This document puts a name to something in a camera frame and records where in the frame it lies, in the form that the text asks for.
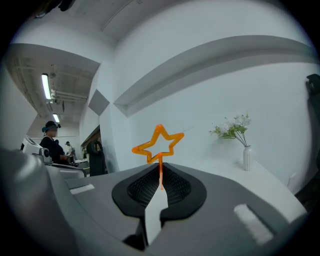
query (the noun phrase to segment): ceiling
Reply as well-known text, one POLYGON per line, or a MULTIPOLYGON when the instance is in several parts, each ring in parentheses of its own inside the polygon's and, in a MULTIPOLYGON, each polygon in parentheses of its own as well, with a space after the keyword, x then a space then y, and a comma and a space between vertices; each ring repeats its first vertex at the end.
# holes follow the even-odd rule
POLYGON ((70 52, 34 44, 14 44, 5 62, 20 91, 42 119, 58 114, 61 123, 78 123, 85 102, 46 100, 41 75, 49 76, 49 88, 84 97, 89 96, 99 64, 70 52))
POLYGON ((183 1, 186 0, 76 0, 66 14, 95 24, 118 42, 146 17, 183 1))

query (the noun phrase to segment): black shirt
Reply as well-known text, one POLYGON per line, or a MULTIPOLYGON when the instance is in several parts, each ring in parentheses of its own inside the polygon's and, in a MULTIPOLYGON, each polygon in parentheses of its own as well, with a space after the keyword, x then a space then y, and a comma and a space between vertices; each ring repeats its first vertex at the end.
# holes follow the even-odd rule
POLYGON ((40 146, 49 150, 49 155, 55 164, 68 165, 68 161, 60 160, 60 155, 64 154, 62 147, 52 138, 45 136, 40 142, 40 146))

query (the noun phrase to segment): flower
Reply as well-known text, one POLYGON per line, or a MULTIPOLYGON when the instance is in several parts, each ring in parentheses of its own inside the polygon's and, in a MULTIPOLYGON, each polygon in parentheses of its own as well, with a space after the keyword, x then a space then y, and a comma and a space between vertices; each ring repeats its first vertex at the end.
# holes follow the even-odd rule
POLYGON ((221 139, 237 139, 247 147, 248 144, 245 138, 245 132, 251 123, 249 114, 238 114, 233 119, 225 119, 225 122, 219 124, 219 126, 215 126, 214 130, 210 130, 209 132, 211 134, 218 134, 221 139))
POLYGON ((219 124, 219 130, 221 134, 227 133, 230 129, 230 125, 228 122, 223 122, 219 124))

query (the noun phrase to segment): white tabletop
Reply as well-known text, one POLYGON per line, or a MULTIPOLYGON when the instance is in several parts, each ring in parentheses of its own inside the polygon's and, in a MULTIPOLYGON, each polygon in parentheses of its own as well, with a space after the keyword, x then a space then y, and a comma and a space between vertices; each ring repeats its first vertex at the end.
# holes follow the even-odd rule
MULTIPOLYGON (((250 171, 244 170, 240 162, 235 164, 225 163, 216 166, 214 166, 214 164, 210 165, 209 163, 195 162, 192 165, 193 166, 188 165, 188 167, 238 182, 277 209, 289 223, 306 213, 303 205, 289 189, 256 161, 253 162, 252 170, 250 171)), ((149 243, 151 243, 161 231, 160 212, 167 207, 166 191, 158 188, 145 209, 146 234, 149 243)))

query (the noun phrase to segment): black mesh pad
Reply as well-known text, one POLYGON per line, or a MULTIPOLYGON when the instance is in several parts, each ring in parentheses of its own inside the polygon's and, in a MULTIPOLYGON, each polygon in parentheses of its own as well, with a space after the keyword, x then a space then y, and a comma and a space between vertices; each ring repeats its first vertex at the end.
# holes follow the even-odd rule
POLYGON ((191 192, 190 183, 165 166, 163 167, 162 184, 165 188, 169 207, 185 199, 191 192))
MULTIPOLYGON (((112 198, 123 214, 143 219, 159 186, 159 164, 122 180, 112 190, 112 198)), ((161 211, 163 224, 169 220, 189 217, 204 203, 207 191, 201 181, 168 163, 163 164, 163 187, 167 194, 168 208, 161 211)))
POLYGON ((159 186, 159 177, 159 168, 156 166, 129 185, 129 197, 146 208, 159 186))

